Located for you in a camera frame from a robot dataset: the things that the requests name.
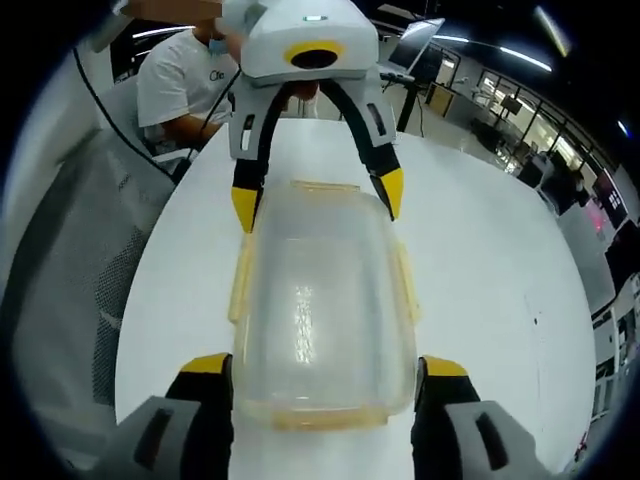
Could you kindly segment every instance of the gray office chair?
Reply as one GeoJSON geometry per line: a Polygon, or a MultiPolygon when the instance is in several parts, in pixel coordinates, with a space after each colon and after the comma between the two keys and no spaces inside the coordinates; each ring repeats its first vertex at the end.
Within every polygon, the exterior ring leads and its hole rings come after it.
{"type": "Polygon", "coordinates": [[[111,119],[122,131],[122,133],[142,152],[149,155],[153,160],[168,173],[172,174],[176,167],[187,159],[189,149],[176,150],[162,155],[153,155],[144,141],[144,131],[138,125],[138,87],[137,77],[129,77],[125,81],[117,83],[107,92],[100,95],[111,119]]]}
{"type": "Polygon", "coordinates": [[[0,332],[43,433],[75,468],[93,464],[116,426],[124,308],[173,189],[114,132],[98,132],[64,159],[16,252],[0,332]]]}

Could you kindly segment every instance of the container lid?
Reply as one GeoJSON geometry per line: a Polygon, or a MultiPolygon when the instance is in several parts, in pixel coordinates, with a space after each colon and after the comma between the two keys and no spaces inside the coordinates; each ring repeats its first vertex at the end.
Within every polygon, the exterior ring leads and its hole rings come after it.
{"type": "Polygon", "coordinates": [[[265,192],[233,362],[236,408],[273,428],[384,424],[413,398],[416,355],[397,242],[357,187],[265,192]]]}

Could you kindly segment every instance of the office floor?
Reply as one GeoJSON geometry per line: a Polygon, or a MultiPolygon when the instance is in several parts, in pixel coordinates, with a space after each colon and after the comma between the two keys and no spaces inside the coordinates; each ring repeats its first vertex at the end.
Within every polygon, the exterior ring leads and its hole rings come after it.
{"type": "MultiPolygon", "coordinates": [[[[392,85],[385,91],[385,97],[391,103],[393,112],[397,119],[404,104],[405,90],[400,85],[392,85]]],[[[429,107],[424,105],[424,97],[419,97],[423,103],[422,107],[422,132],[424,138],[435,143],[445,145],[456,150],[468,153],[486,163],[497,168],[503,169],[500,160],[495,154],[484,148],[478,139],[471,132],[464,130],[456,125],[452,125],[444,118],[433,113],[429,107]]],[[[324,95],[320,95],[318,99],[318,118],[327,120],[337,120],[340,118],[340,112],[324,95]]],[[[407,124],[406,133],[416,136],[422,136],[420,129],[420,108],[416,102],[407,124]]]]}

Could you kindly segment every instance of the face mask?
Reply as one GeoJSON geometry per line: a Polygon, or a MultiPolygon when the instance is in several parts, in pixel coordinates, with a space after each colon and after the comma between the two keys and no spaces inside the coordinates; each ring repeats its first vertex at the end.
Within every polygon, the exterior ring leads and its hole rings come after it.
{"type": "Polygon", "coordinates": [[[225,53],[229,53],[227,42],[224,40],[209,40],[209,53],[211,53],[211,55],[224,55],[225,53]]]}

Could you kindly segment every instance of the round table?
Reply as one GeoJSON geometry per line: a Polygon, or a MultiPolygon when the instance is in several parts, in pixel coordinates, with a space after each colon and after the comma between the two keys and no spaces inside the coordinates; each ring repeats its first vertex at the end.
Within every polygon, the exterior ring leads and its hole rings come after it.
{"type": "MultiPolygon", "coordinates": [[[[227,311],[243,234],[228,141],[222,129],[194,161],[140,261],[118,348],[118,422],[164,395],[193,358],[232,351],[227,311]]],[[[418,353],[462,364],[480,397],[499,402],[534,436],[540,461],[561,470],[589,426],[595,351],[555,220],[536,192],[462,152],[406,134],[396,152],[405,191],[394,228],[423,312],[418,353]]],[[[278,123],[265,188],[291,179],[374,193],[343,122],[278,123]]],[[[252,433],[234,420],[230,475],[348,478],[358,468],[359,477],[412,478],[412,422],[408,409],[384,428],[310,435],[252,433]]]]}

